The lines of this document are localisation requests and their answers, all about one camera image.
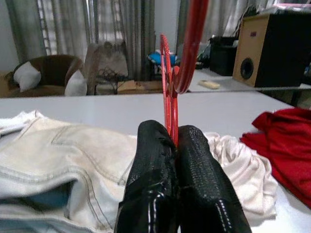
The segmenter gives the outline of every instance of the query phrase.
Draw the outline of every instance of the speaker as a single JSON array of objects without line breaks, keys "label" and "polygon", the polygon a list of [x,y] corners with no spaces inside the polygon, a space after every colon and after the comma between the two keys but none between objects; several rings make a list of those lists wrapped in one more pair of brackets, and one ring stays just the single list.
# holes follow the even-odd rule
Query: speaker
[{"label": "speaker", "polygon": [[299,86],[311,52],[311,15],[246,17],[233,78],[253,87]]}]

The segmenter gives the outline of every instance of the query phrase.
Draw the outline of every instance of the red clothes hanger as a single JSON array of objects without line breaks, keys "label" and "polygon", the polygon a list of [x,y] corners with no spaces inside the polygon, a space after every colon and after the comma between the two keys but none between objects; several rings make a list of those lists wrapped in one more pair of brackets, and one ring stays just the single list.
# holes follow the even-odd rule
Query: red clothes hanger
[{"label": "red clothes hanger", "polygon": [[180,67],[174,66],[172,69],[167,38],[160,35],[165,126],[175,145],[178,144],[177,94],[185,93],[192,80],[207,5],[208,0],[191,0]]}]

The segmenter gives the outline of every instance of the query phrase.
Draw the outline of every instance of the pillow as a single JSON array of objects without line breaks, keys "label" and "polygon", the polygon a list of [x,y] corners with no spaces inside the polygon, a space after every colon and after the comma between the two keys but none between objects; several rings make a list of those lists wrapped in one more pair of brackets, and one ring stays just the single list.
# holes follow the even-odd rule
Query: pillow
[{"label": "pillow", "polygon": [[82,73],[77,70],[68,80],[65,96],[85,96],[87,92],[86,79]]},{"label": "pillow", "polygon": [[41,80],[41,74],[30,62],[22,64],[14,72],[14,81],[19,84],[20,91],[35,88]]}]

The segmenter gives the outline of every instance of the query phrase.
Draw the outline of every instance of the red fabric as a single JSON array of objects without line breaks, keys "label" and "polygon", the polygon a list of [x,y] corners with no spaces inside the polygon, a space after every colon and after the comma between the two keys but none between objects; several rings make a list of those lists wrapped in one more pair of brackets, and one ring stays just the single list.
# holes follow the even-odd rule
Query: red fabric
[{"label": "red fabric", "polygon": [[268,158],[272,175],[311,208],[311,111],[291,108],[264,112],[241,141]]}]

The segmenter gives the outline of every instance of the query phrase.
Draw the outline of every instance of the table surface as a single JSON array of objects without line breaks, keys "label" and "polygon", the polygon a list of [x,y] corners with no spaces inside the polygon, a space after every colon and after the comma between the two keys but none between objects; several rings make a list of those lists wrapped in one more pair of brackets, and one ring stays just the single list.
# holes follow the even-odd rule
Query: table surface
[{"label": "table surface", "polygon": [[[254,130],[251,123],[260,113],[289,107],[258,92],[186,93],[178,101],[180,125],[192,124],[203,132],[235,137]],[[1,118],[34,109],[58,120],[126,134],[137,134],[144,120],[164,121],[161,94],[0,99]],[[282,186],[277,189],[276,211],[274,219],[250,222],[253,232],[311,231],[311,210]]]},{"label": "table surface", "polygon": [[[218,89],[212,90],[198,83],[200,80],[212,81],[220,84]],[[228,92],[228,91],[272,91],[272,90],[310,90],[311,85],[302,83],[300,86],[290,87],[251,87],[243,84],[232,76],[221,76],[210,69],[196,69],[189,86],[191,92]]]}]

